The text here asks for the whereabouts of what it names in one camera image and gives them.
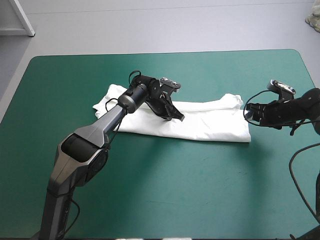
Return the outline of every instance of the black cable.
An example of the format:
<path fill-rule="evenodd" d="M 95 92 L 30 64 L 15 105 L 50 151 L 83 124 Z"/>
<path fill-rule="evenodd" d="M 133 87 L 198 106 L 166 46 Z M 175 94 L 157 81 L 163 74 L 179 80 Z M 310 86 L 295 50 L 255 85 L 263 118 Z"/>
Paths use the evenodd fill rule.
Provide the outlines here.
<path fill-rule="evenodd" d="M 139 76 L 141 76 L 141 71 L 139 71 L 139 70 L 134 70 L 132 73 L 130 73 L 130 74 L 129 74 L 129 79 L 128 79 L 128 81 L 129 81 L 129 86 L 130 86 L 130 87 L 132 86 L 132 85 L 131 85 L 130 78 L 131 78 L 131 76 L 132 76 L 133 74 L 135 74 L 135 73 L 139 73 Z"/>
<path fill-rule="evenodd" d="M 270 127 L 271 128 L 273 128 L 273 127 L 296 127 L 296 128 L 298 128 L 300 125 L 319 123 L 320 122 L 320 120 L 313 120 L 313 121 L 305 121 L 305 122 L 299 122 L 299 123 L 262 124 L 262 125 L 260 125 L 260 124 L 256 124 L 256 123 L 248 120 L 247 117 L 246 117 L 245 111 L 246 111 L 246 108 L 247 108 L 247 105 L 248 105 L 249 101 L 252 100 L 253 98 L 259 96 L 260 94 L 265 93 L 265 92 L 272 92 L 272 91 L 271 90 L 263 90 L 263 91 L 257 93 L 256 95 L 253 95 L 252 97 L 250 97 L 248 99 L 248 101 L 246 101 L 246 103 L 245 103 L 245 105 L 243 107 L 242 114 L 243 114 L 244 120 L 246 120 L 249 124 L 252 124 L 252 125 L 258 126 L 258 127 L 269 127 L 269 128 Z"/>
<path fill-rule="evenodd" d="M 71 202 L 76 206 L 76 208 L 78 209 L 78 212 L 77 212 L 73 222 L 71 223 L 71 225 L 64 231 L 64 235 L 66 235 L 66 233 L 71 229 L 71 227 L 75 224 L 75 222 L 77 221 L 77 219 L 78 219 L 78 217 L 80 215 L 80 206 L 79 206 L 79 204 L 76 203 L 76 201 L 74 201 L 72 198 L 71 198 Z"/>
<path fill-rule="evenodd" d="M 112 100 L 117 100 L 117 101 L 118 101 L 117 98 L 110 98 L 108 101 L 106 101 L 106 103 L 105 103 L 105 110 L 106 110 L 107 112 L 109 112 L 109 110 L 108 110 L 108 108 L 107 108 L 107 104 L 110 103 Z"/>
<path fill-rule="evenodd" d="M 121 125 L 121 123 L 122 123 L 123 117 L 122 117 L 121 120 L 119 121 L 118 127 L 117 127 L 116 130 L 114 131 L 114 134 L 113 134 L 111 140 L 109 141 L 109 143 L 105 146 L 105 149 L 109 149 L 112 141 L 115 139 L 115 136 L 117 135 L 117 133 L 118 133 L 118 131 L 119 131 L 119 128 L 120 128 L 120 125 Z"/>
<path fill-rule="evenodd" d="M 294 182 L 294 185 L 295 185 L 296 189 L 298 190 L 298 192 L 299 192 L 299 194 L 300 194 L 300 196 L 301 196 L 304 204 L 305 204 L 306 207 L 309 209 L 310 213 L 313 215 L 313 217 L 315 218 L 315 220 L 320 224 L 320 219 L 317 217 L 316 213 L 312 210 L 310 204 L 309 204 L 308 201 L 306 200 L 304 194 L 302 193 L 302 191 L 301 191 L 301 189 L 300 189 L 300 187 L 299 187 L 299 185 L 298 185 L 298 182 L 297 182 L 297 180 L 296 180 L 296 177 L 295 177 L 295 175 L 294 175 L 294 172 L 293 172 L 293 170 L 292 170 L 292 163 L 293 163 L 295 157 L 296 157 L 299 153 L 301 153 L 301 152 L 303 152 L 303 151 L 305 151 L 305 150 L 307 150 L 307 149 L 310 149 L 310 148 L 319 146 L 319 145 L 320 145 L 320 142 L 319 142 L 319 143 L 316 143 L 316 144 L 312 144 L 312 145 L 306 146 L 306 147 L 301 148 L 300 150 L 296 151 L 296 152 L 293 154 L 293 156 L 291 157 L 291 159 L 290 159 L 290 162 L 289 162 L 289 171 L 290 171 L 290 175 L 291 175 L 291 177 L 292 177 L 292 180 L 293 180 L 293 182 Z"/>
<path fill-rule="evenodd" d="M 299 123 L 285 123 L 285 124 L 260 125 L 260 124 L 256 124 L 256 123 L 253 123 L 253 122 L 249 121 L 249 120 L 247 119 L 247 117 L 246 117 L 246 114 L 245 114 L 245 111 L 246 111 L 246 108 L 247 108 L 248 103 L 249 103 L 250 100 L 252 100 L 253 98 L 255 98 L 255 97 L 257 97 L 257 96 L 259 96 L 260 94 L 265 93 L 265 92 L 272 92 L 272 91 L 270 91 L 270 90 L 261 91 L 261 92 L 257 93 L 256 95 L 250 97 L 250 98 L 248 99 L 248 101 L 246 101 L 246 103 L 245 103 L 245 105 L 244 105 L 244 108 L 243 108 L 242 114 L 243 114 L 244 119 L 245 119 L 249 124 L 252 124 L 252 125 L 258 126 L 258 127 L 286 127 L 286 126 L 288 126 L 288 127 L 293 127 L 292 130 L 294 131 L 295 129 L 297 129 L 297 128 L 298 128 L 299 126 L 301 126 L 301 125 L 320 122 L 320 120 L 313 120 L 313 121 L 306 121 L 306 122 L 304 122 L 304 120 L 305 120 L 305 119 L 304 119 L 304 120 L 300 121 Z M 310 211 L 310 213 L 313 215 L 314 219 L 320 224 L 320 218 L 317 217 L 316 213 L 313 211 L 313 209 L 311 208 L 311 206 L 310 206 L 310 204 L 308 203 L 307 199 L 305 198 L 304 194 L 302 193 L 301 188 L 300 188 L 300 186 L 299 186 L 299 184 L 298 184 L 298 182 L 297 182 L 297 180 L 296 180 L 296 177 L 295 177 L 295 175 L 294 175 L 294 172 L 293 172 L 293 170 L 292 170 L 292 163 L 293 163 L 295 157 L 296 157 L 299 153 L 301 153 L 301 152 L 303 152 L 303 151 L 305 151 L 305 150 L 308 150 L 308 149 L 310 149 L 310 148 L 317 147 L 317 146 L 320 146 L 320 142 L 319 142 L 319 143 L 316 143 L 316 144 L 312 144 L 312 145 L 306 146 L 306 147 L 301 148 L 300 150 L 296 151 L 296 152 L 293 154 L 293 156 L 291 157 L 291 159 L 290 159 L 290 162 L 289 162 L 289 171 L 290 171 L 290 175 L 291 175 L 291 177 L 292 177 L 292 180 L 293 180 L 293 182 L 294 182 L 294 185 L 295 185 L 297 191 L 299 192 L 299 194 L 300 194 L 300 196 L 301 196 L 304 204 L 306 205 L 306 207 L 308 208 L 308 210 Z"/>

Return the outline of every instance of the folded white shirt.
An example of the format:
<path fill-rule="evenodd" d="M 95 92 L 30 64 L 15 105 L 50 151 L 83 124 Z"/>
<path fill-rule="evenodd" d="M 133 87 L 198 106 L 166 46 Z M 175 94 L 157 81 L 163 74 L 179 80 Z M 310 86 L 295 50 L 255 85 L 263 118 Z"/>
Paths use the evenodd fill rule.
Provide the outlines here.
<path fill-rule="evenodd" d="M 93 106 L 97 110 L 95 116 L 103 116 L 107 112 L 106 102 L 112 98 L 117 99 L 125 91 L 126 88 L 111 84 L 104 98 Z M 107 104 L 108 110 L 116 104 L 116 100 L 111 100 Z M 208 102 L 173 101 L 173 105 L 184 114 L 182 122 L 158 117 L 143 103 L 134 113 L 124 117 L 119 132 L 198 141 L 251 141 L 248 123 L 240 109 L 243 101 L 239 95 L 226 93 L 220 100 Z"/>

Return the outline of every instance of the green tabletop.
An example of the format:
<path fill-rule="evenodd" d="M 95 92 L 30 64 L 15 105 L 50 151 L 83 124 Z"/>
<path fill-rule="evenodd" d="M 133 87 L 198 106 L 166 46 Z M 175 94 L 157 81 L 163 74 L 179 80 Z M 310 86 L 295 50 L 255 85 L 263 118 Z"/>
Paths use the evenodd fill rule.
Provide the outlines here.
<path fill-rule="evenodd" d="M 57 144 L 95 121 L 92 105 L 133 70 L 181 83 L 174 101 L 205 102 L 225 93 L 244 100 L 270 79 L 314 87 L 295 50 L 39 56 L 29 63 L 0 125 L 0 237 L 40 229 Z M 265 93 L 256 101 L 268 103 Z M 292 182 L 288 162 L 318 141 L 311 125 L 289 136 L 250 126 L 251 143 L 201 142 L 120 132 L 104 169 L 74 199 L 81 207 L 67 238 L 288 238 L 317 225 Z M 317 149 L 294 170 L 311 205 Z M 69 222 L 75 216 L 71 208 Z"/>

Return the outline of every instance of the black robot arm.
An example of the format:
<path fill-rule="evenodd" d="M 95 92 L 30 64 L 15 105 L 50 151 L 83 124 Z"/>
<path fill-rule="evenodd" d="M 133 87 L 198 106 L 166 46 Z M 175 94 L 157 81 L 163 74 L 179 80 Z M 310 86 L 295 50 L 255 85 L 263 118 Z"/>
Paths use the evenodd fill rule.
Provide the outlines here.
<path fill-rule="evenodd" d="M 85 185 L 106 164 L 110 132 L 120 125 L 127 114 L 134 113 L 146 102 L 152 111 L 166 120 L 183 120 L 171 101 L 171 93 L 180 84 L 162 78 L 135 75 L 129 88 L 118 98 L 118 104 L 91 125 L 78 128 L 58 146 L 54 168 L 47 186 L 40 231 L 34 240 L 62 240 L 75 187 Z"/>
<path fill-rule="evenodd" d="M 296 121 L 312 121 L 314 130 L 320 134 L 320 89 L 313 88 L 294 99 L 296 91 L 281 82 L 271 80 L 269 91 L 279 95 L 278 100 L 268 104 L 248 103 L 245 118 L 259 122 L 262 127 L 281 129 L 282 126 L 294 127 Z"/>

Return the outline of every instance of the gray floor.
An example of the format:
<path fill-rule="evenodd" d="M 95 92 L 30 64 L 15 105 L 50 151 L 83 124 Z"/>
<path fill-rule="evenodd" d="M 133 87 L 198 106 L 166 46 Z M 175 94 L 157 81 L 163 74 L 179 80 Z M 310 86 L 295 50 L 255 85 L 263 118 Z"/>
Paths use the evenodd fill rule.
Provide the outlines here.
<path fill-rule="evenodd" d="M 320 87 L 312 0 L 20 0 L 35 37 L 0 37 L 0 120 L 35 56 L 295 49 Z"/>

